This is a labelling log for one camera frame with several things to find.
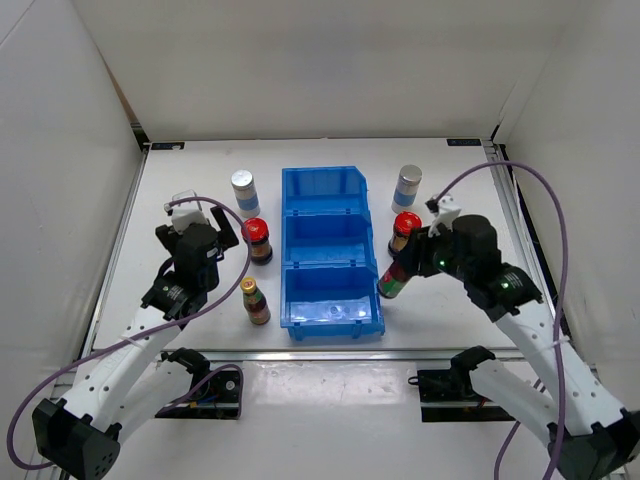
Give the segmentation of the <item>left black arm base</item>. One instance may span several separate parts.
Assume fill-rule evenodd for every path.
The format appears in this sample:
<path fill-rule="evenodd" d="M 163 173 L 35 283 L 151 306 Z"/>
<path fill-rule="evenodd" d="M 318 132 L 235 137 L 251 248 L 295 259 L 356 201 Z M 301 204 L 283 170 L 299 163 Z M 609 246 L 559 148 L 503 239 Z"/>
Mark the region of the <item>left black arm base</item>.
<path fill-rule="evenodd" d="M 161 409 L 158 419 L 238 420 L 242 414 L 244 372 L 239 365 L 212 367 L 201 353 L 180 348 L 163 352 L 162 362 L 177 363 L 191 375 L 190 390 Z"/>

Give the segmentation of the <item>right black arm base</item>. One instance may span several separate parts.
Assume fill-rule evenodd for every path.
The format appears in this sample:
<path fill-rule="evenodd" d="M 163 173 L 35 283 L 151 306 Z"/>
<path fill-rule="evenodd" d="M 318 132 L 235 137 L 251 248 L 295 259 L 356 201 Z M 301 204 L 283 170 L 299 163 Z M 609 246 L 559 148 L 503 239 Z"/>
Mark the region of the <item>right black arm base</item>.
<path fill-rule="evenodd" d="M 501 407 L 476 393 L 471 387 L 470 372 L 493 352 L 475 346 L 455 355 L 448 369 L 422 369 L 408 378 L 418 388 L 423 423 L 477 423 L 510 421 Z"/>

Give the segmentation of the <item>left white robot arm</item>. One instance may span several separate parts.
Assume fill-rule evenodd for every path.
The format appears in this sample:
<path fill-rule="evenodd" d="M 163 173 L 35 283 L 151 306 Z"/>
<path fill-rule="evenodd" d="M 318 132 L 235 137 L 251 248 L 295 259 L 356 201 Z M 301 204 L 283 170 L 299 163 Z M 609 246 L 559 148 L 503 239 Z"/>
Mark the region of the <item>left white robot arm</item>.
<path fill-rule="evenodd" d="M 239 240 L 220 206 L 210 218 L 196 200 L 173 201 L 168 212 L 170 224 L 155 234 L 171 264 L 142 297 L 122 345 L 101 352 L 75 387 L 32 413 L 39 453 L 76 479 L 103 478 L 146 420 L 208 392 L 209 361 L 194 350 L 164 348 L 205 306 L 219 284 L 219 261 Z"/>

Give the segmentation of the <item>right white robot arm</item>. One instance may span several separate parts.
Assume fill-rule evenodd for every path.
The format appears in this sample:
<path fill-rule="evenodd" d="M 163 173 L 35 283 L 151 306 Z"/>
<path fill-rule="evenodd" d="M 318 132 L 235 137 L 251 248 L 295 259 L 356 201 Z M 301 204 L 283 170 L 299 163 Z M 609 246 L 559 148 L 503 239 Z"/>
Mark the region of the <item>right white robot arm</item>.
<path fill-rule="evenodd" d="M 638 457 L 638 412 L 606 390 L 570 343 L 554 336 L 552 321 L 525 317 L 523 308 L 541 304 L 542 293 L 524 270 L 503 261 L 487 218 L 464 215 L 449 227 L 415 229 L 394 263 L 407 278 L 446 274 L 460 281 L 546 389 L 538 391 L 476 346 L 450 361 L 455 396 L 499 405 L 536 435 L 566 479 L 601 479 Z"/>

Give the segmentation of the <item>yellow-cap sauce bottle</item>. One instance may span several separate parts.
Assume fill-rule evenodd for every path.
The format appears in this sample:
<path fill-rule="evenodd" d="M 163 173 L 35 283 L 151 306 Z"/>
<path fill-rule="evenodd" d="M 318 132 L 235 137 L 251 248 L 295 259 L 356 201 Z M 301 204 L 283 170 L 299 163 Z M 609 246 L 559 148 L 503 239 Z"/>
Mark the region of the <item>yellow-cap sauce bottle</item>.
<path fill-rule="evenodd" d="M 378 293 L 383 298 L 394 299 L 400 294 L 410 279 L 411 275 L 402 265 L 402 262 L 396 258 L 379 278 L 377 284 Z"/>
<path fill-rule="evenodd" d="M 254 325 L 266 324 L 271 318 L 271 313 L 266 297 L 258 287 L 256 280 L 253 277 L 245 277 L 240 283 L 240 288 L 249 320 Z"/>

